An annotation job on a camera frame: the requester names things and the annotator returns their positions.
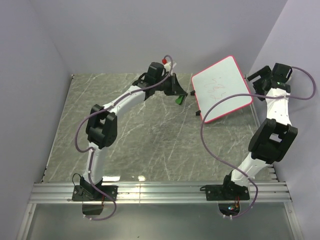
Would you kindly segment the green whiteboard eraser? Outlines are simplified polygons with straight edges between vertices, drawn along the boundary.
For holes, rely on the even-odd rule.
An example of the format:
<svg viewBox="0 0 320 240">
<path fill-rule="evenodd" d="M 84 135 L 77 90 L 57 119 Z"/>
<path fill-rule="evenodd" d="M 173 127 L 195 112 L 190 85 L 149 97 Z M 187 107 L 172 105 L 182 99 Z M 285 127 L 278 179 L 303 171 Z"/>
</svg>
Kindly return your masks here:
<svg viewBox="0 0 320 240">
<path fill-rule="evenodd" d="M 182 105 L 185 101 L 186 96 L 185 95 L 180 95 L 176 100 L 175 103 L 178 105 Z"/>
</svg>

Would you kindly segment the pink framed whiteboard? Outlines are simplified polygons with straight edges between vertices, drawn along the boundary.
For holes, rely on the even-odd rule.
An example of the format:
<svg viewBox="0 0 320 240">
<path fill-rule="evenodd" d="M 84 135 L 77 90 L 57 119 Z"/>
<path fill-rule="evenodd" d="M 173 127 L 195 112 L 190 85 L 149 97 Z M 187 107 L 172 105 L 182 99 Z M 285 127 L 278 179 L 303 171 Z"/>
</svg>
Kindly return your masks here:
<svg viewBox="0 0 320 240">
<path fill-rule="evenodd" d="M 249 94 L 250 89 L 234 56 L 229 55 L 191 78 L 201 118 L 210 123 L 252 104 L 252 96 L 228 99 L 208 110 L 218 101 L 236 94 Z"/>
</svg>

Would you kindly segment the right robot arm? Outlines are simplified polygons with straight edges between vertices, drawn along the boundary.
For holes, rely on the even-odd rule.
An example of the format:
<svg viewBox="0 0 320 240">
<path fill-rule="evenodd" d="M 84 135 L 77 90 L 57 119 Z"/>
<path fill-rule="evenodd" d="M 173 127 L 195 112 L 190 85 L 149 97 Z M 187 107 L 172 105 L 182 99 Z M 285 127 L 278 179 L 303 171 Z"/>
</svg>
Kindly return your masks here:
<svg viewBox="0 0 320 240">
<path fill-rule="evenodd" d="M 266 101 L 266 119 L 252 136 L 248 155 L 237 169 L 226 175 L 220 188 L 222 197 L 232 200 L 245 192 L 250 180 L 265 167 L 280 162 L 298 135 L 289 118 L 290 80 L 293 69 L 276 63 L 273 68 L 265 66 L 247 77 L 253 81 L 258 99 Z"/>
</svg>

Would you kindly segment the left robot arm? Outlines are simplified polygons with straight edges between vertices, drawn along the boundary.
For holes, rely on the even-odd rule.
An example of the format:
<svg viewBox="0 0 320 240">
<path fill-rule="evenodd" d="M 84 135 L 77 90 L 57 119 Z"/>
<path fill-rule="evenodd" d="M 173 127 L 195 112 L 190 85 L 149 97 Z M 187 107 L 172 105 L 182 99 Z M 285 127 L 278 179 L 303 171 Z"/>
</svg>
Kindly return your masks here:
<svg viewBox="0 0 320 240">
<path fill-rule="evenodd" d="M 188 94 L 173 72 L 175 66 L 175 61 L 166 59 L 161 63 L 152 62 L 147 72 L 140 75 L 125 93 L 107 104 L 96 104 L 91 108 L 85 128 L 89 156 L 86 170 L 79 182 L 84 188 L 83 195 L 89 201 L 96 201 L 101 196 L 103 164 L 108 148 L 117 138 L 118 119 L 157 91 L 163 92 L 166 96 L 176 96 L 175 102 L 178 105 L 183 104 Z"/>
</svg>

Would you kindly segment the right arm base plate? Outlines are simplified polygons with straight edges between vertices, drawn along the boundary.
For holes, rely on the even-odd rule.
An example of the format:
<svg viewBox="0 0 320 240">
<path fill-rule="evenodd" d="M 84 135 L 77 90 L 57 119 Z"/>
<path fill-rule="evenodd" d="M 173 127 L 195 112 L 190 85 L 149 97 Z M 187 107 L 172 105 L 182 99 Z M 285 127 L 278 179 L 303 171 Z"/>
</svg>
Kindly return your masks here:
<svg viewBox="0 0 320 240">
<path fill-rule="evenodd" d="M 250 200 L 249 190 L 245 186 L 224 186 L 222 184 L 207 184 L 202 186 L 199 190 L 205 192 L 207 201 Z"/>
</svg>

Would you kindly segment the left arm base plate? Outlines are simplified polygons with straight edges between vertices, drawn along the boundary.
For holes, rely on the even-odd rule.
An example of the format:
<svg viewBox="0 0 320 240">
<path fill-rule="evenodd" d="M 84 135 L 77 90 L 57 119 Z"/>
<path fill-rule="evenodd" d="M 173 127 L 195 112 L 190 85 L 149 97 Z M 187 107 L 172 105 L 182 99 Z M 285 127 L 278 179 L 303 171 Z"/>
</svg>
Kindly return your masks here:
<svg viewBox="0 0 320 240">
<path fill-rule="evenodd" d="M 102 185 L 99 190 L 110 196 L 113 201 L 117 199 L 118 187 L 116 185 Z M 83 187 L 76 185 L 73 189 L 71 200 L 74 202 L 110 201 L 104 194 L 97 191 L 91 185 Z"/>
</svg>

